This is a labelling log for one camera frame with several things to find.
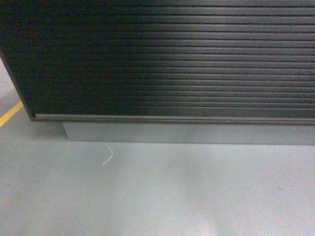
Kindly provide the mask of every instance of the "gray cabinet base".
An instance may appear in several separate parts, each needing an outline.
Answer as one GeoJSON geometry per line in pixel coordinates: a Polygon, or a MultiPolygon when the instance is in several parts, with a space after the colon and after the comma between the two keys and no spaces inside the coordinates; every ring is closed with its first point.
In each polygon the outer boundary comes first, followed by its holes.
{"type": "Polygon", "coordinates": [[[315,145],[315,126],[64,122],[72,141],[315,145]]]}

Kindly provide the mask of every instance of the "concrete floor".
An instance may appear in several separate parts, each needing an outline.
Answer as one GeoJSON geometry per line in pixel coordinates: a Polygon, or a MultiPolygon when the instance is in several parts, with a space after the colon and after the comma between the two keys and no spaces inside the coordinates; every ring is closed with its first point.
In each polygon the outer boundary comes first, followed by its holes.
{"type": "MultiPolygon", "coordinates": [[[[0,77],[3,115],[19,98],[0,77]]],[[[315,146],[70,142],[22,109],[0,180],[3,236],[315,235],[315,146]]]]}

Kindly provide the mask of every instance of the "white string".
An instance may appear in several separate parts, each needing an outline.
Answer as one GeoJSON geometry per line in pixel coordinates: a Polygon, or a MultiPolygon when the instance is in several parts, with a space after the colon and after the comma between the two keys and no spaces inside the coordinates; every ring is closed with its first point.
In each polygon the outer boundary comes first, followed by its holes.
{"type": "Polygon", "coordinates": [[[111,148],[109,148],[109,147],[108,147],[108,149],[112,152],[112,154],[111,154],[111,156],[110,156],[110,158],[112,158],[112,157],[113,157],[113,150],[112,150],[111,148]]]}

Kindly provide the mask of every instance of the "yellow floor line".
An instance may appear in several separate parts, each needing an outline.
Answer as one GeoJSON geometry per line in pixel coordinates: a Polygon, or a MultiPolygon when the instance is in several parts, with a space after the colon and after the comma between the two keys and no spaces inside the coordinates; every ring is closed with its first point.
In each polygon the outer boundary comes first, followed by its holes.
{"type": "Polygon", "coordinates": [[[17,113],[22,107],[23,107],[23,103],[20,101],[18,104],[12,107],[10,111],[5,113],[0,118],[0,127],[3,126],[8,120],[10,120],[15,115],[15,113],[17,113]]]}

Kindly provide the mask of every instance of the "black roller shutter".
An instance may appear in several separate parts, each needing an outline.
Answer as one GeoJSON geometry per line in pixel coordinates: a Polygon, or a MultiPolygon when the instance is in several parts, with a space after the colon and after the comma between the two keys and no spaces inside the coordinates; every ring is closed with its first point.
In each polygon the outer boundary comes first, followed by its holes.
{"type": "Polygon", "coordinates": [[[32,120],[315,122],[315,1],[2,3],[32,120]]]}

